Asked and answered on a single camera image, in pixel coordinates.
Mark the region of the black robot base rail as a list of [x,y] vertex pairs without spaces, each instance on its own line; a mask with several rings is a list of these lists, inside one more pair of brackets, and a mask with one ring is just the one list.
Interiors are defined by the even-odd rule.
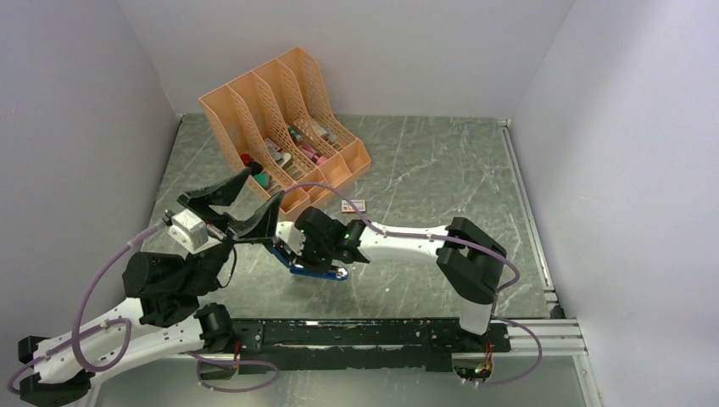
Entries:
[[235,318],[220,343],[202,356],[236,355],[280,371],[422,368],[451,372],[454,358],[511,350],[506,325],[489,324],[482,335],[460,328],[452,317],[404,319]]

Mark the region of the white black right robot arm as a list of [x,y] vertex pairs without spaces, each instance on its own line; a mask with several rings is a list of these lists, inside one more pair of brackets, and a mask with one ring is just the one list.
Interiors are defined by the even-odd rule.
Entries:
[[490,338],[489,323],[506,252],[466,218],[446,226],[387,226],[364,218],[342,223],[310,207],[277,225],[272,253],[296,275],[343,281],[348,265],[383,260],[437,267],[460,296],[457,338],[477,351]]

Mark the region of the blue metal stapler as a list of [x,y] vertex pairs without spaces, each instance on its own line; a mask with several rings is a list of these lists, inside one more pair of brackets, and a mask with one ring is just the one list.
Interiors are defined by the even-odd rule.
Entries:
[[343,266],[333,265],[310,265],[301,258],[299,254],[292,252],[288,246],[278,241],[270,243],[265,248],[291,273],[296,276],[307,276],[326,279],[331,281],[345,281],[348,278],[348,270]]

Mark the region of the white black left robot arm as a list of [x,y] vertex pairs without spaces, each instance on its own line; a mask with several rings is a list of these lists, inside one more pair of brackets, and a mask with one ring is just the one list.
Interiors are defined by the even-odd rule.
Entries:
[[226,213],[253,175],[243,169],[181,194],[181,211],[167,212],[120,250],[128,257],[123,301],[90,321],[78,309],[65,334],[22,339],[21,367],[7,389],[28,404],[64,406],[155,360],[229,349],[235,329],[228,310],[199,299],[220,288],[220,271],[237,245],[271,243],[276,235],[283,191],[246,220]]

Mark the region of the small staple box sleeve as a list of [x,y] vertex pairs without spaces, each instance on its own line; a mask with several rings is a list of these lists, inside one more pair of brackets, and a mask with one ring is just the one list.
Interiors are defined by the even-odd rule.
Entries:
[[341,201],[341,212],[343,214],[364,214],[366,212],[365,200],[343,199]]

